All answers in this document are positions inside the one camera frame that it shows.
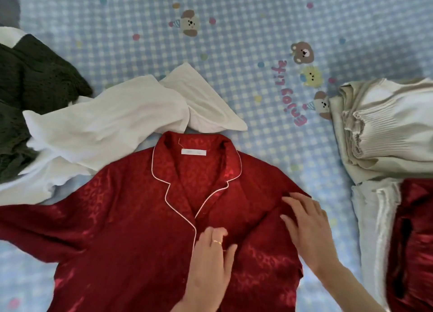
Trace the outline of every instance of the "ribbed hem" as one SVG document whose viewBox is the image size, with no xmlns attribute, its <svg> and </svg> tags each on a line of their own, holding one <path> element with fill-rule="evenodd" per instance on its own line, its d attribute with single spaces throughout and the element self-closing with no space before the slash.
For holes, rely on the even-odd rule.
<svg viewBox="0 0 433 312">
<path fill-rule="evenodd" d="M 401 156 L 410 146 L 404 133 L 396 130 L 395 106 L 399 98 L 392 98 L 380 105 L 353 113 L 360 120 L 361 129 L 355 135 L 353 155 L 359 159 Z"/>
</svg>

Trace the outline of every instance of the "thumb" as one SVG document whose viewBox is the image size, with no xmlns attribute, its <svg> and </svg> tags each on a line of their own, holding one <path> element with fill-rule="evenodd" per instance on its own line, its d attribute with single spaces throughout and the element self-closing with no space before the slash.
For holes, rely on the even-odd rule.
<svg viewBox="0 0 433 312">
<path fill-rule="evenodd" d="M 292 238 L 292 242 L 295 245 L 295 247 L 297 248 L 297 244 L 298 244 L 298 228 L 295 224 L 295 222 L 288 217 L 287 215 L 280 215 L 281 219 L 284 221 L 284 223 L 286 224 L 287 230 L 289 230 L 289 234 L 290 234 L 290 238 Z"/>
<path fill-rule="evenodd" d="M 224 277 L 226 279 L 226 283 L 228 284 L 230 281 L 230 277 L 232 275 L 232 267 L 233 262 L 235 261 L 235 252 L 238 248 L 238 245 L 234 244 L 229 247 L 224 257 Z"/>
</svg>

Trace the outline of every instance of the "cartoon bear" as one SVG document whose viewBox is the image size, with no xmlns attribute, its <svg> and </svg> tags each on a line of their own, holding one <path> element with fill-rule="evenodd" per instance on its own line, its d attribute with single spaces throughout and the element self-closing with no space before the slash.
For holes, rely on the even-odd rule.
<svg viewBox="0 0 433 312">
<path fill-rule="evenodd" d="M 314 88 L 318 88 L 323 84 L 322 72 L 319 68 L 314 66 L 308 66 L 302 69 L 300 79 L 304 82 L 304 85 Z"/>
<path fill-rule="evenodd" d="M 304 110 L 311 109 L 315 110 L 322 118 L 331 120 L 331 112 L 329 110 L 329 99 L 325 92 L 322 90 L 316 92 L 314 100 L 303 104 L 302 108 Z"/>
<path fill-rule="evenodd" d="M 200 29 L 200 21 L 192 10 L 186 10 L 182 13 L 180 25 L 183 33 L 190 37 L 197 36 Z"/>
<path fill-rule="evenodd" d="M 292 44 L 292 54 L 294 55 L 293 61 L 298 65 L 302 63 L 312 63 L 314 61 L 314 52 L 310 44 L 306 42 L 299 42 Z"/>
</svg>

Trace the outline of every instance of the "yellow cartoon chick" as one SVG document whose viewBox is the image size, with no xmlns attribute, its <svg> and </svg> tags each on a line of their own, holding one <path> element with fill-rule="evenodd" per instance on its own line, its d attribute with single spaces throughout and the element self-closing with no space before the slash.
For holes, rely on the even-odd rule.
<svg viewBox="0 0 433 312">
<path fill-rule="evenodd" d="M 323 84 L 322 73 L 317 67 L 305 67 L 300 74 L 301 81 L 304 85 L 318 88 Z"/>
</svg>

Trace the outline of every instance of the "white piping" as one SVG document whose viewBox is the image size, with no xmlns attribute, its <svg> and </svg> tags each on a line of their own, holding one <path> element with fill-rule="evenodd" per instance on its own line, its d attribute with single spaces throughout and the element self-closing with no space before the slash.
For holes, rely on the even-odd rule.
<svg viewBox="0 0 433 312">
<path fill-rule="evenodd" d="M 169 191 L 169 189 L 170 189 L 170 186 L 171 186 L 171 183 L 169 183 L 169 182 L 165 182 L 164 180 L 161 180 L 160 178 L 157 178 L 156 176 L 155 176 L 155 174 L 153 173 L 153 154 L 155 153 L 155 147 L 153 147 L 153 151 L 152 151 L 152 167 L 151 167 L 151 171 L 152 171 L 152 176 L 155 178 L 155 179 L 157 179 L 157 180 L 159 180 L 159 181 L 161 181 L 161 182 L 164 182 L 164 183 L 167 183 L 168 184 L 168 188 L 167 188 L 167 191 L 165 192 L 165 197 L 164 197 L 164 200 L 165 200 L 165 203 L 167 204 L 167 205 L 169 205 L 170 206 L 170 208 L 173 210 L 173 211 L 175 211 L 176 213 L 178 213 L 185 221 L 187 221 L 190 225 L 191 225 L 191 227 L 193 227 L 194 228 L 194 241 L 192 242 L 192 251 L 191 251 L 191 257 L 192 257 L 192 252 L 194 251 L 194 246 L 195 246 L 195 238 L 197 237 L 197 229 L 196 229 L 196 227 L 194 227 L 194 225 L 185 217 L 185 216 L 183 216 L 181 213 L 179 213 L 178 211 L 176 211 L 174 208 L 173 208 L 173 206 L 171 206 L 169 203 L 168 203 L 168 201 L 167 201 L 167 194 L 168 194 L 168 191 Z"/>
<path fill-rule="evenodd" d="M 201 207 L 200 207 L 200 209 L 198 210 L 197 214 L 194 216 L 194 219 L 197 218 L 197 215 L 198 215 L 198 213 L 200 213 L 200 211 L 201 211 L 201 209 L 203 208 L 204 204 L 206 204 L 207 200 L 208 200 L 210 197 L 212 197 L 212 195 L 213 195 L 214 193 L 217 193 L 218 191 L 221 191 L 221 190 L 227 189 L 227 188 L 229 187 L 229 182 L 230 182 L 230 181 L 236 180 L 238 177 L 241 176 L 241 174 L 242 174 L 242 160 L 241 160 L 241 156 L 239 155 L 239 152 L 238 152 L 237 150 L 236 150 L 236 153 L 238 154 L 238 156 L 239 156 L 239 161 L 240 161 L 240 163 L 241 163 L 241 172 L 239 173 L 239 175 L 238 175 L 237 177 L 232 178 L 231 180 L 228 180 L 228 181 L 227 181 L 227 186 L 226 186 L 226 187 L 221 188 L 221 189 L 218 189 L 218 190 L 215 190 L 213 193 L 211 193 L 210 196 L 207 197 L 206 200 L 204 201 L 204 203 L 201 205 Z"/>
</svg>

